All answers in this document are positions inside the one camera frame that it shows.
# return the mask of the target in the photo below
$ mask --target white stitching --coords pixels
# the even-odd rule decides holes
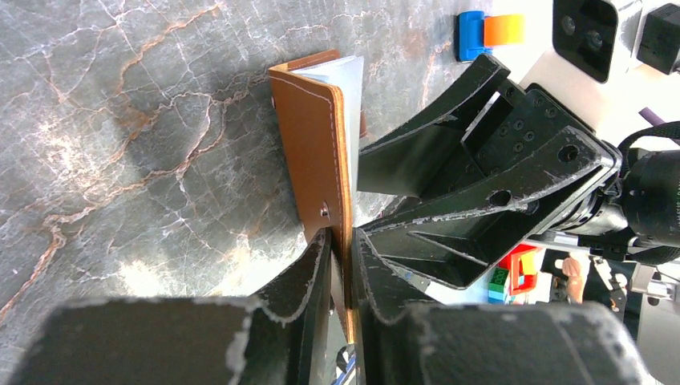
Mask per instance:
[[[338,204],[339,204],[338,211],[340,212],[339,213],[340,214],[339,215],[340,216],[340,218],[339,218],[340,219],[340,238],[341,238],[341,240],[343,240],[344,237],[345,237],[345,235],[344,235],[345,234],[345,226],[342,223],[342,199],[340,198],[340,175],[338,174],[338,148],[336,146],[336,139],[335,139],[335,126],[334,126],[335,121],[333,119],[333,104],[327,98],[325,98],[325,97],[323,97],[319,94],[315,94],[312,91],[308,91],[308,90],[306,90],[306,89],[298,86],[297,84],[290,82],[286,79],[282,79],[282,78],[279,78],[277,76],[272,76],[272,75],[269,75],[269,77],[271,79],[281,80],[283,83],[288,83],[291,86],[296,87],[297,89],[300,89],[300,90],[302,90],[302,91],[304,91],[304,92],[306,92],[310,95],[314,95],[318,98],[324,99],[328,103],[328,108],[329,108],[329,113],[330,113],[330,134],[331,134],[332,142],[333,142],[332,143],[332,145],[333,145],[333,162],[335,162],[335,170],[334,170],[335,171],[335,183],[338,186],[337,193],[338,193]]]

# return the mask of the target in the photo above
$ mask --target black cable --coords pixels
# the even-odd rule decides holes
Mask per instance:
[[[660,138],[668,139],[680,139],[680,122],[669,122],[664,124],[659,124],[658,126],[646,128],[635,132],[633,135],[625,138],[621,144],[618,145],[619,151],[623,155],[623,165],[621,166],[620,176],[624,176],[628,170],[628,151],[630,146],[633,145],[638,139],[643,136],[657,136]]]

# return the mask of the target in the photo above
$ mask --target gray marble surface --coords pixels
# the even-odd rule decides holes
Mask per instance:
[[[370,138],[484,1],[0,2],[0,383],[60,302],[249,294],[303,238],[266,69],[364,55]],[[358,221],[385,202],[362,194]]]

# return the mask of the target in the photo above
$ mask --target camera lens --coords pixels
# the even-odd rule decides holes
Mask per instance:
[[[576,31],[576,23],[573,21],[573,18],[570,18],[569,16],[564,16],[561,24],[562,29],[565,30],[565,33],[569,36],[573,35],[574,31]]]
[[[602,36],[595,30],[589,30],[587,34],[585,34],[585,38],[588,41],[588,47],[593,50],[598,52],[600,49],[602,49]]]

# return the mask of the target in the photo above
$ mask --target metal rivet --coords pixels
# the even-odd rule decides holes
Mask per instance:
[[[322,217],[326,217],[326,219],[330,221],[330,213],[328,211],[328,205],[326,204],[326,202],[323,202],[323,207],[321,207],[321,209],[319,210],[319,214]]]

